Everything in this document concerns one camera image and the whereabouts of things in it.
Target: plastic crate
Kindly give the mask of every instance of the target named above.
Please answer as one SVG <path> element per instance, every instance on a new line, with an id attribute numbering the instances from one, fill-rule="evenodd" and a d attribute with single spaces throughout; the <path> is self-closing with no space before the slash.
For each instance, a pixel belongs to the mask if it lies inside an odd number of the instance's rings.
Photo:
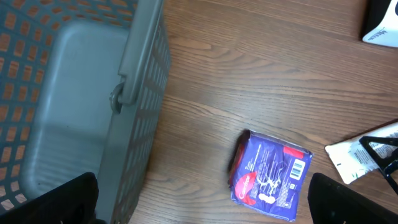
<path id="1" fill-rule="evenodd" d="M 0 214 L 93 172 L 97 218 L 129 221 L 171 64 L 162 5 L 0 0 Z"/>

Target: basket handle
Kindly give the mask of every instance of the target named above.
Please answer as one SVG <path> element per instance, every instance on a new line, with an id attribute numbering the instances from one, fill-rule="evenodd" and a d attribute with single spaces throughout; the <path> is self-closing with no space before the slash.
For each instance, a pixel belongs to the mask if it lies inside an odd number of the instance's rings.
<path id="1" fill-rule="evenodd" d="M 137 101 L 162 6 L 163 0 L 138 3 L 118 72 L 124 82 L 119 103 L 133 105 Z"/>

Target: black object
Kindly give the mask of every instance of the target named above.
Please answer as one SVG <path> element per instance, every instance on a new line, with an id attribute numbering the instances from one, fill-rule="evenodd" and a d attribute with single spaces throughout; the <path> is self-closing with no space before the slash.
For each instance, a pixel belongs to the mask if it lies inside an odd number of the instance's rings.
<path id="1" fill-rule="evenodd" d="M 368 0 L 368 2 L 361 39 L 381 23 L 390 6 L 391 0 Z"/>
<path id="2" fill-rule="evenodd" d="M 391 177 L 391 174 L 398 169 L 398 150 L 395 149 L 392 152 L 391 156 L 382 159 L 370 145 L 371 142 L 374 142 L 398 147 L 398 139 L 365 136 L 362 137 L 359 142 L 372 157 L 372 159 L 376 162 L 376 164 L 380 167 L 379 171 L 383 175 L 383 177 L 388 181 L 389 185 L 392 187 L 392 189 L 394 189 L 396 194 L 398 194 L 398 185 Z"/>
<path id="3" fill-rule="evenodd" d="M 316 173 L 308 190 L 314 224 L 396 224 L 398 215 Z"/>
<path id="4" fill-rule="evenodd" d="M 97 180 L 87 172 L 1 215 L 0 223 L 99 223 L 94 214 L 97 199 Z"/>

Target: white label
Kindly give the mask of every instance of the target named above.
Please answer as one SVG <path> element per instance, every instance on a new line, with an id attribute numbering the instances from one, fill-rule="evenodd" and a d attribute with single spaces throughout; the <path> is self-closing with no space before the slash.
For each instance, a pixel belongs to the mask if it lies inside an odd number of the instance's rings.
<path id="1" fill-rule="evenodd" d="M 301 175 L 305 167 L 305 162 L 301 160 L 294 160 L 292 171 L 290 172 L 290 177 L 295 180 L 300 180 Z"/>
<path id="2" fill-rule="evenodd" d="M 346 184 L 350 184 L 352 181 L 368 172 L 379 168 L 372 157 L 359 143 L 359 140 L 363 136 L 398 138 L 398 123 L 390 124 L 353 139 L 325 147 L 331 161 L 336 166 L 337 171 Z M 396 149 L 394 146 L 374 142 L 369 145 L 381 158 L 389 157 Z"/>

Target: wooden floor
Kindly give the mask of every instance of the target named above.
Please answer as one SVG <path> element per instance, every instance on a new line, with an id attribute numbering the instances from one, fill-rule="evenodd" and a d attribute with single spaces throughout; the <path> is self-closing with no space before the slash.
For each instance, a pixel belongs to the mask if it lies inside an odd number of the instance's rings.
<path id="1" fill-rule="evenodd" d="M 315 154 L 296 221 L 312 223 L 313 173 L 341 181 L 324 145 L 398 117 L 398 51 L 359 41 L 366 5 L 166 0 L 172 68 L 130 223 L 285 223 L 230 200 L 227 166 L 245 128 Z M 349 187 L 398 213 L 379 173 Z"/>

